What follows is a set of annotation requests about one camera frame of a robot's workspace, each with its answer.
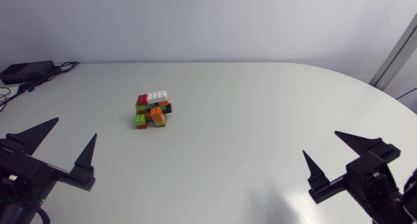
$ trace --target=lego brick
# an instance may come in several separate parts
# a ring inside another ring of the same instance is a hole
[[[155,126],[161,126],[161,125],[164,125],[165,124],[165,122],[155,122]]]
[[[165,115],[162,115],[162,120],[158,121],[158,122],[154,122],[155,126],[161,126],[163,124],[165,124]]]
[[[135,116],[135,125],[136,126],[141,126],[146,124],[146,118],[144,116],[144,114],[137,114]]]
[[[144,106],[144,105],[139,105],[137,102],[136,102],[136,111],[142,111],[142,110],[145,110],[146,109],[146,107]]]
[[[137,97],[137,104],[138,105],[147,105],[148,103],[148,95],[147,94],[141,94]]]
[[[168,104],[166,106],[166,109],[162,111],[163,114],[172,113],[172,106],[171,104]]]
[[[155,104],[147,104],[147,105],[145,105],[145,108],[146,109],[151,109],[153,107],[155,107]]]
[[[148,113],[148,111],[145,110],[141,110],[141,111],[136,111],[136,114],[146,114]]]
[[[147,95],[147,101],[149,104],[158,102],[164,102],[168,100],[168,94],[166,91],[156,91]]]
[[[136,126],[136,128],[138,128],[138,129],[146,129],[146,128],[148,128],[148,122],[146,122],[146,124],[144,124],[144,125],[141,125],[141,126]]]
[[[151,108],[151,117],[154,122],[160,122],[164,119],[164,114],[162,113],[161,107]]]
[[[159,102],[159,106],[165,106],[165,105],[168,105],[168,104],[169,104],[169,97],[167,98],[166,101]]]

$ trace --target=power adapter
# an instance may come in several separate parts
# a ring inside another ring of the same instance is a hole
[[[38,81],[58,69],[52,61],[12,64],[0,73],[0,80],[5,85],[29,83]]]

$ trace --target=red lego brick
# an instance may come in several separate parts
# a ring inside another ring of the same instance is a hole
[[[141,126],[136,126],[138,129],[146,129],[146,128],[148,128],[148,122],[146,122],[146,124],[144,124],[144,125],[141,125]]]
[[[137,114],[147,114],[148,111],[146,110],[141,110],[141,111],[136,111]]]
[[[139,97],[137,97],[137,104],[139,104],[139,105],[147,105],[148,104],[147,97],[148,97],[147,94],[141,94],[141,95],[139,95]]]

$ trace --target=black cable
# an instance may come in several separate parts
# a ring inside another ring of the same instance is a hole
[[[44,224],[51,224],[50,217],[48,217],[48,214],[45,212],[45,210],[39,208],[38,214]]]
[[[400,97],[396,98],[396,100],[398,100],[398,99],[400,99],[400,98],[402,98],[402,97],[404,97],[404,96],[406,96],[406,95],[410,94],[411,92],[413,92],[413,91],[415,91],[415,90],[417,90],[417,87],[416,87],[416,88],[414,88],[414,89],[412,89],[411,91],[409,91],[409,92],[407,92],[407,93],[403,94],[402,96],[400,96]]]
[[[4,100],[0,101],[0,113],[6,107],[7,103],[7,95],[9,95],[12,91],[8,87],[0,87],[0,89],[6,89],[8,92],[6,94],[0,94],[0,97],[4,98]]]
[[[3,96],[4,94],[0,94],[1,97],[5,98],[3,101],[0,102],[0,107],[1,107],[0,113],[2,112],[2,110],[4,110],[6,104],[8,102],[10,102],[11,100],[13,100],[14,98],[18,97],[19,95],[23,94],[25,91],[27,91],[27,90],[29,90],[33,87],[36,87],[36,86],[41,85],[45,82],[51,81],[54,77],[56,77],[59,74],[63,74],[63,73],[71,71],[73,68],[75,68],[75,66],[77,66],[77,64],[79,64],[79,62],[65,62],[65,63],[63,63],[59,66],[56,66],[56,69],[54,71],[50,72],[48,75],[44,76],[43,78],[39,79],[38,81],[34,81],[34,82],[31,82],[31,83],[25,83],[25,84],[20,85],[19,89],[18,89],[18,92],[14,96],[11,96],[9,98],[7,98],[6,96]],[[66,70],[63,70],[62,68],[66,67],[66,66],[70,66],[70,68],[67,68]],[[7,87],[2,87],[2,88],[6,88],[6,89],[9,90],[9,93],[7,93],[6,95],[10,94],[11,91],[10,91],[9,88],[7,88]]]

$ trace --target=lime green lego brick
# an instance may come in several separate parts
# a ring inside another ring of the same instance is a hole
[[[146,109],[145,105],[139,105],[139,104],[136,103],[136,111],[142,111],[142,110],[145,110],[145,109]]]
[[[161,126],[161,125],[164,125],[165,124],[165,122],[164,121],[161,121],[161,122],[155,122],[155,126]]]
[[[147,105],[145,105],[145,108],[146,109],[151,109],[153,107],[155,107],[155,104],[147,104]]]
[[[135,116],[135,125],[136,126],[141,126],[146,124],[146,117],[144,114],[137,114]]]

